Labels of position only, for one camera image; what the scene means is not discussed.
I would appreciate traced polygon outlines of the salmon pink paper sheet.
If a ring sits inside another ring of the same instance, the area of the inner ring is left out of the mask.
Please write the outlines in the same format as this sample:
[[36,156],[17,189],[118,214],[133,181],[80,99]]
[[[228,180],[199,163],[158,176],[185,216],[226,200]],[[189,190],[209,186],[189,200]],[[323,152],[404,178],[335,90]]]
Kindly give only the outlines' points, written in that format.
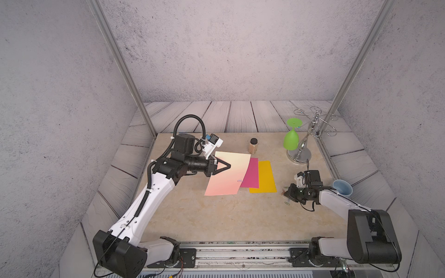
[[236,195],[249,166],[250,154],[216,151],[215,157],[231,165],[229,170],[211,176],[205,196]]

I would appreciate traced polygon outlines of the magenta paper sheet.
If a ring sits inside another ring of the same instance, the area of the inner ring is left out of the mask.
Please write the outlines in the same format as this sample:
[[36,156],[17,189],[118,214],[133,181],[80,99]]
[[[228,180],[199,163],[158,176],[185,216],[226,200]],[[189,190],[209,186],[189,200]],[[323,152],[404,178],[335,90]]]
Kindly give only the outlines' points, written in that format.
[[259,188],[258,158],[250,158],[241,188]]

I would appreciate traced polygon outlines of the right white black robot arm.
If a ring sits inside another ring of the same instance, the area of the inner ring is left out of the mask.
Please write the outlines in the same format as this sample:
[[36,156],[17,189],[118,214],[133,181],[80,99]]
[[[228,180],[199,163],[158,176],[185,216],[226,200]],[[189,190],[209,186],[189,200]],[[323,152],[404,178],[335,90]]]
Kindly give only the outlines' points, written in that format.
[[390,215],[373,210],[346,197],[332,186],[325,186],[319,171],[307,169],[297,173],[284,196],[304,207],[311,203],[310,213],[317,205],[328,208],[347,223],[346,237],[313,237],[305,252],[308,262],[323,267],[333,259],[349,259],[380,269],[382,264],[400,267],[402,251]]

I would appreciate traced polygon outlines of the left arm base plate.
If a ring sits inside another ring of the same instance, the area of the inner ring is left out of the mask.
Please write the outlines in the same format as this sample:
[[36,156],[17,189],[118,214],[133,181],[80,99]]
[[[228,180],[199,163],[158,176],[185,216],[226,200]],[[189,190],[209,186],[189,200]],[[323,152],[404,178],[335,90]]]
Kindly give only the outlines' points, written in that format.
[[147,268],[194,268],[197,259],[197,249],[179,248],[173,251],[166,261],[158,261],[149,264]]

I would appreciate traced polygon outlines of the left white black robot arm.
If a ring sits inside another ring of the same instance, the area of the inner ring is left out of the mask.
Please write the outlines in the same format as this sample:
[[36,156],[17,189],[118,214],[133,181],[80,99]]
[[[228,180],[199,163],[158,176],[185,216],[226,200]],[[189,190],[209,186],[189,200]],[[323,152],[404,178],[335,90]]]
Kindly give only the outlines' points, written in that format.
[[165,267],[184,267],[180,243],[162,236],[139,244],[143,233],[163,202],[184,176],[202,172],[217,175],[231,165],[213,155],[223,143],[215,134],[206,134],[203,120],[194,114],[176,123],[171,142],[156,160],[147,166],[147,184],[124,215],[108,230],[99,230],[92,242],[97,266],[123,278],[136,278],[147,265],[162,263]]

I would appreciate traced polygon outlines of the yellow paper sheet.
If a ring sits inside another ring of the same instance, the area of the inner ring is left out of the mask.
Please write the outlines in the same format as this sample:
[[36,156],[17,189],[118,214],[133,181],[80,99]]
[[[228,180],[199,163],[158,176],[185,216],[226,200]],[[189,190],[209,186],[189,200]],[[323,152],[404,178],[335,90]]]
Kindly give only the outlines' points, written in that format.
[[270,161],[259,161],[258,163],[259,188],[250,188],[250,193],[276,193],[277,188],[272,173]]

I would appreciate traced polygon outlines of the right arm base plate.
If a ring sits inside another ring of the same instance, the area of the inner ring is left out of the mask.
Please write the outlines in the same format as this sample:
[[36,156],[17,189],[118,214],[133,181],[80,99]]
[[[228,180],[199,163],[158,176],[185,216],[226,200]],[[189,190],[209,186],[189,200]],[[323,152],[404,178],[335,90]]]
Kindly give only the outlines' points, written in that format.
[[290,248],[290,257],[288,262],[294,268],[316,267],[316,268],[335,268],[340,267],[340,261],[335,257],[324,255],[313,255],[309,248]]

